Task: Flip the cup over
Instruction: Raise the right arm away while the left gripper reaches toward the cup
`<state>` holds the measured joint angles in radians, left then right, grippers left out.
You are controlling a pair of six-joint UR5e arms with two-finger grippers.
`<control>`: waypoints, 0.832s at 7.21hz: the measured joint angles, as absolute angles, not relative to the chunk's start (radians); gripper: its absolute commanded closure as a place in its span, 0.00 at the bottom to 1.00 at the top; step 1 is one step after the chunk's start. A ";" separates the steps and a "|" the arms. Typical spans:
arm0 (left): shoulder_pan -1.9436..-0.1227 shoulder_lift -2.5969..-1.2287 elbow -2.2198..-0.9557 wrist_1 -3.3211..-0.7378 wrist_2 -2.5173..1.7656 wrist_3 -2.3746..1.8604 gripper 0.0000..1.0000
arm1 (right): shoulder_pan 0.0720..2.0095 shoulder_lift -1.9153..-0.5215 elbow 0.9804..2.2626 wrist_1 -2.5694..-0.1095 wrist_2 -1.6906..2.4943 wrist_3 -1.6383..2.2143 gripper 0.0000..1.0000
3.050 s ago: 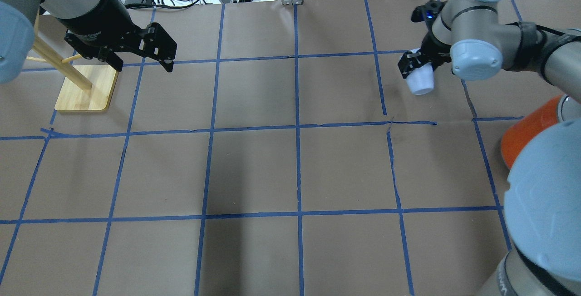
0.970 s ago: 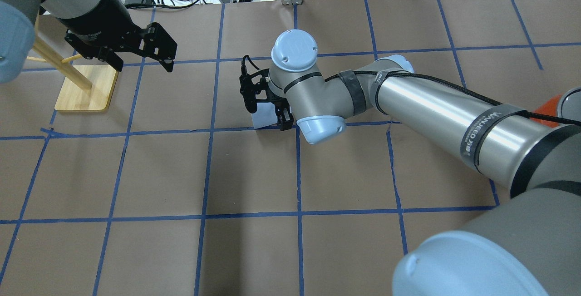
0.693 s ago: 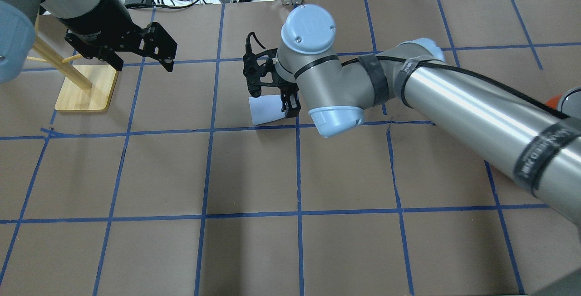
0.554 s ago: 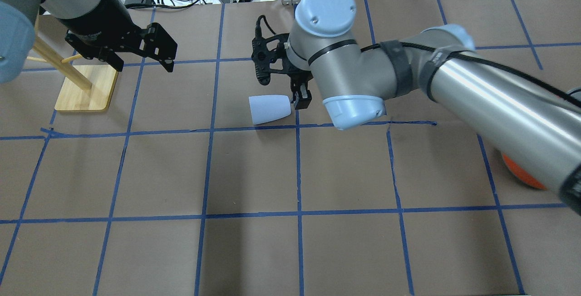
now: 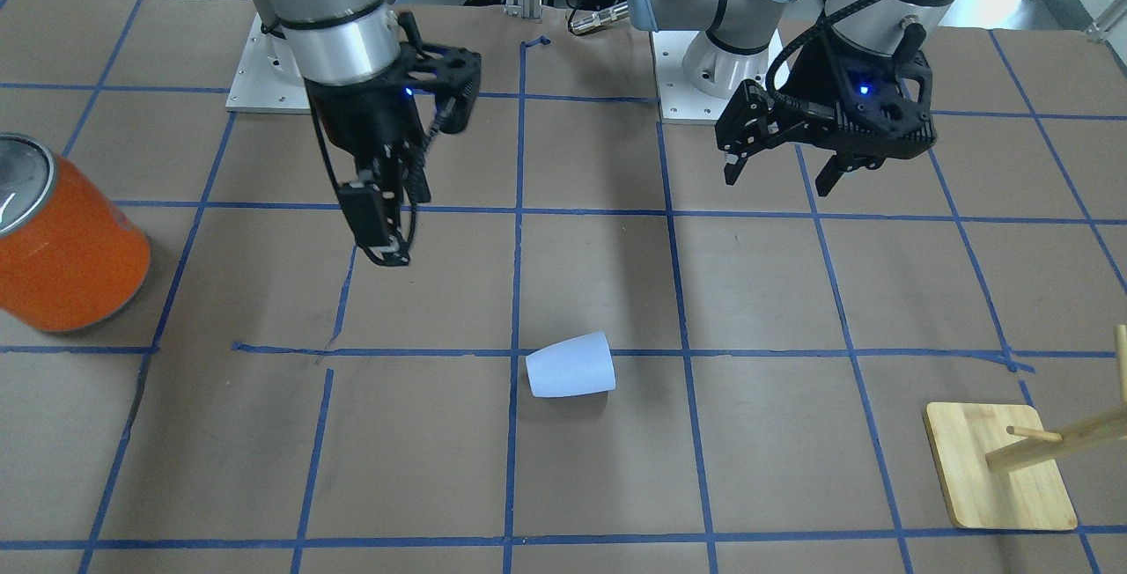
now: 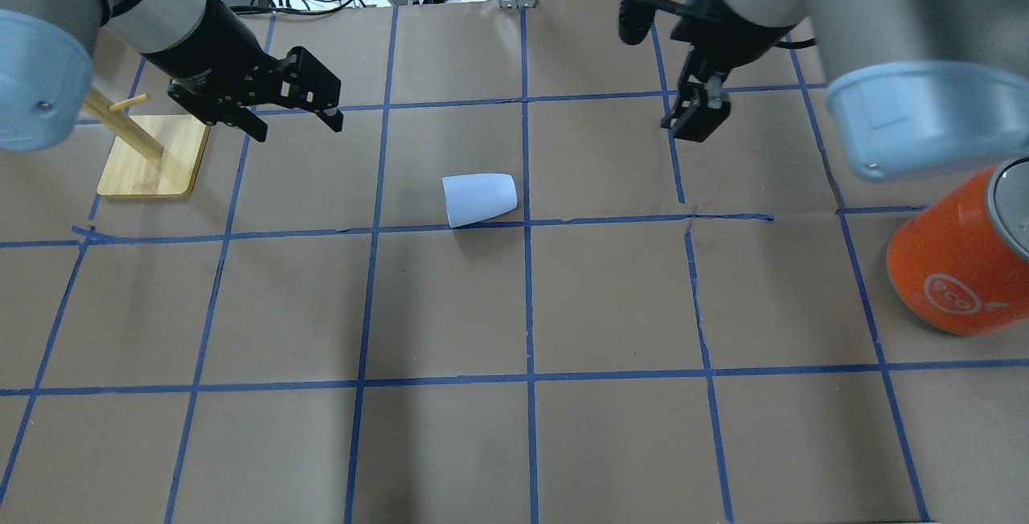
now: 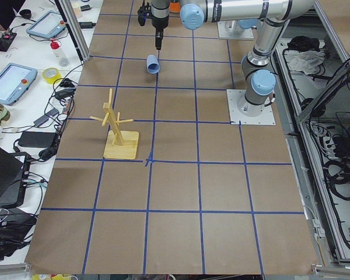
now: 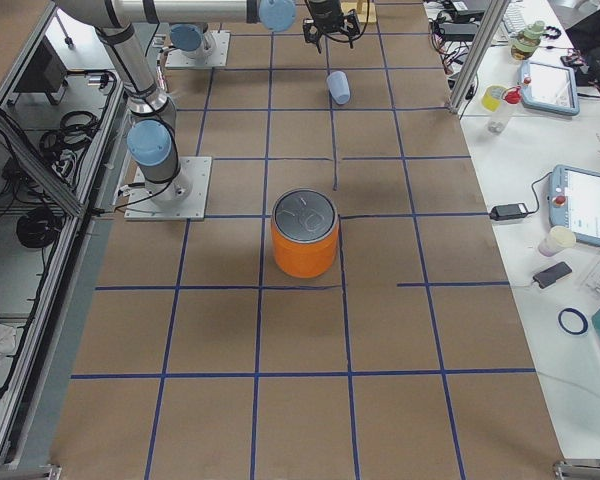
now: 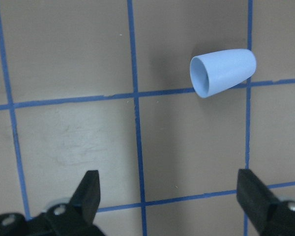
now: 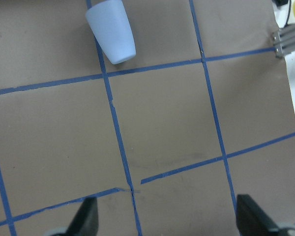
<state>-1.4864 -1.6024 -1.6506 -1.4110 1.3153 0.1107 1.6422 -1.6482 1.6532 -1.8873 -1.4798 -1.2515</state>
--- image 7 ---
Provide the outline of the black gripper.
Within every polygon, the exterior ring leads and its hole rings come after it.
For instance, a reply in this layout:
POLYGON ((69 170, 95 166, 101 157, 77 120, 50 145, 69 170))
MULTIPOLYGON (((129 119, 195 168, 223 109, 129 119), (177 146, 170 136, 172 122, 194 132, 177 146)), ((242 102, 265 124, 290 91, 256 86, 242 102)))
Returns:
POLYGON ((156 29, 155 30, 155 47, 156 49, 162 48, 162 40, 163 40, 163 29, 156 29))

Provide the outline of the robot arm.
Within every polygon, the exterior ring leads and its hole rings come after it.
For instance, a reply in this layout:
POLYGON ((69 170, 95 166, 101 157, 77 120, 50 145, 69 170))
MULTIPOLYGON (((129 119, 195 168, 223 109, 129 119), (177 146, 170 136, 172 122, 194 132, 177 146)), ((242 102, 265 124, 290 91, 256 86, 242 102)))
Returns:
POLYGON ((269 56, 277 46, 288 21, 303 15, 314 1, 180 1, 183 26, 195 30, 204 23, 264 19, 253 54, 269 56))
POLYGON ((277 80, 267 66, 288 23, 288 20, 264 19, 253 49, 243 57, 241 69, 247 87, 237 106, 246 116, 259 116, 267 98, 274 91, 277 80))

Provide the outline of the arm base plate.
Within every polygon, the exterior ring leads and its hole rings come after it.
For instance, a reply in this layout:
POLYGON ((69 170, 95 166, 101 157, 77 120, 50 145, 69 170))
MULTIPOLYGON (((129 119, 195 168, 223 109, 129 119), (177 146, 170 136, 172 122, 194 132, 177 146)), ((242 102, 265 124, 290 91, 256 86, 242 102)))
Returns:
POLYGON ((218 34, 220 39, 225 40, 253 40, 252 28, 255 20, 230 20, 218 23, 218 34))
POLYGON ((230 115, 230 123, 233 125, 275 125, 272 106, 264 104, 252 105, 245 99, 245 90, 228 89, 227 102, 230 115))

